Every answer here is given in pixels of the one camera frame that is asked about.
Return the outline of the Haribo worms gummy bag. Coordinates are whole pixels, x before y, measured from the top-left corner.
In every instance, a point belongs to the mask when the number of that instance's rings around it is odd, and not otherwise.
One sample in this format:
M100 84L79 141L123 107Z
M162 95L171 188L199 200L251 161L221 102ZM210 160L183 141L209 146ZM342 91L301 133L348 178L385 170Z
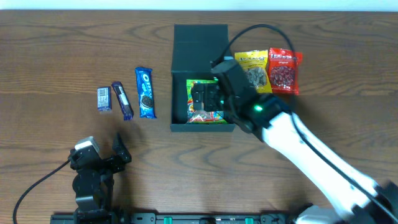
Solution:
M193 91L192 88L194 84L217 84L216 80L186 80L187 86L187 123L194 124L226 124L227 121L223 118L222 111L210 111L207 112L203 109L195 110L194 109L194 100L192 97Z

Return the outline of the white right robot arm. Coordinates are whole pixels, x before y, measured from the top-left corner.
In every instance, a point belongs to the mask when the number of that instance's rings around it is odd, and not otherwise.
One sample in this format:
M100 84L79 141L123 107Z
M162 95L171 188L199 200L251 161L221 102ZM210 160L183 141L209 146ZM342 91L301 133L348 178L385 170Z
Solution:
M397 186L380 186L319 140L291 107L272 93L260 94L235 60L211 69L215 83L192 87L195 110L223 111L227 121L280 152L331 203L311 205L290 223L397 223Z

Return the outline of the red Hacks candy bag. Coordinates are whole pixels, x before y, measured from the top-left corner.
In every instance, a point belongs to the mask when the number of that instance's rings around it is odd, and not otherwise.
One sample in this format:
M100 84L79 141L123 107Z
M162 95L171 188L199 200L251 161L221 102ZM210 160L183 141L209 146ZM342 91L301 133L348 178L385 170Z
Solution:
M268 76L273 93L299 94L298 72L295 69L301 64L302 59L301 52L293 54L287 49L269 49Z

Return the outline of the small blue barcode pack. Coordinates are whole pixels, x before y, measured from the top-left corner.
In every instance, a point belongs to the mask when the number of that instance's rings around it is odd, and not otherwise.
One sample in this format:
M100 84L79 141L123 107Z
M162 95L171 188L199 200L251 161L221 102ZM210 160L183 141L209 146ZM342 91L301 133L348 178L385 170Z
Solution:
M98 111L111 110L111 93L109 86L97 88L97 109Z

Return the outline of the blue Oreo cookie pack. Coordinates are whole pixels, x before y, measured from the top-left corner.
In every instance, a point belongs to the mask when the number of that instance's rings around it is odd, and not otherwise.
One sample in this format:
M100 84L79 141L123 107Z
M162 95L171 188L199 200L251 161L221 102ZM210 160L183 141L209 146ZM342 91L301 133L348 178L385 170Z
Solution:
M151 68L135 68L140 117L156 119L151 73Z

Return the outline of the yellow seed snack bag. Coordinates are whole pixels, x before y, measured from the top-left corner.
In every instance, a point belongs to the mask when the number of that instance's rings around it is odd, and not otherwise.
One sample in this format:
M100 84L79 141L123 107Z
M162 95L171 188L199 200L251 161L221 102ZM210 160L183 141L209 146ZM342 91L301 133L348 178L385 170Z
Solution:
M258 93L272 93L267 74L268 50L236 52L234 58Z

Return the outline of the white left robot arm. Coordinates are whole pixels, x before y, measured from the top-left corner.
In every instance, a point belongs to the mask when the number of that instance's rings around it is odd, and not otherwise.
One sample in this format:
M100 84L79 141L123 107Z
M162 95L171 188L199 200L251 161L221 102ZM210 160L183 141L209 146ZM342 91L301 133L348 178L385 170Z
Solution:
M94 137L84 138L70 151L71 169L77 172L72 187L78 208L73 214L74 223L129 223L129 215L113 207L113 175L125 170L132 161L120 134L113 140L114 154L102 159Z

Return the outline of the dark purple chocolate bar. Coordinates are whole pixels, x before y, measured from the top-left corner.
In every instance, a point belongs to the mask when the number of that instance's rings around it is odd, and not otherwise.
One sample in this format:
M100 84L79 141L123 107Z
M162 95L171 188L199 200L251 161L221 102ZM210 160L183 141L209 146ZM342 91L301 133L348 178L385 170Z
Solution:
M119 105L121 107L121 111L123 113L123 118L125 121L129 121L133 119L134 112L131 108L131 104L127 98L127 95L124 91L123 85L121 82L113 82L111 84L113 90L116 93L116 96L119 101Z

